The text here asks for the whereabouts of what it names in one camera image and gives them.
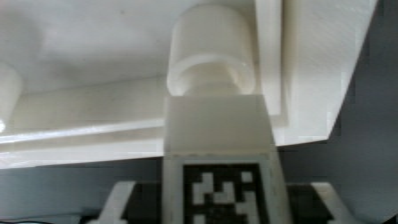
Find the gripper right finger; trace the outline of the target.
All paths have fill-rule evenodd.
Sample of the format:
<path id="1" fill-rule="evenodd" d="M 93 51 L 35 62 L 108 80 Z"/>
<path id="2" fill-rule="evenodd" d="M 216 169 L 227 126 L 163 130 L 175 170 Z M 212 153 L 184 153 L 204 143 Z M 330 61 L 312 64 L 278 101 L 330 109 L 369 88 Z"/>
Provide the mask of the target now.
<path id="1" fill-rule="evenodd" d="M 328 182 L 287 184 L 292 224 L 365 224 Z"/>

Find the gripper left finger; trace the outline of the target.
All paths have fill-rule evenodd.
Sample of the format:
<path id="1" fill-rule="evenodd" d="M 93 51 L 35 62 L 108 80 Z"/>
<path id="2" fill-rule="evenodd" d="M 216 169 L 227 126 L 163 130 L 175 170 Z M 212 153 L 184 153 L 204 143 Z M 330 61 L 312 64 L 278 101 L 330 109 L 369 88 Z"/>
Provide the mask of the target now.
<path id="1" fill-rule="evenodd" d="M 86 224 L 161 224 L 161 186 L 157 182 L 115 183 L 99 214 Z"/>

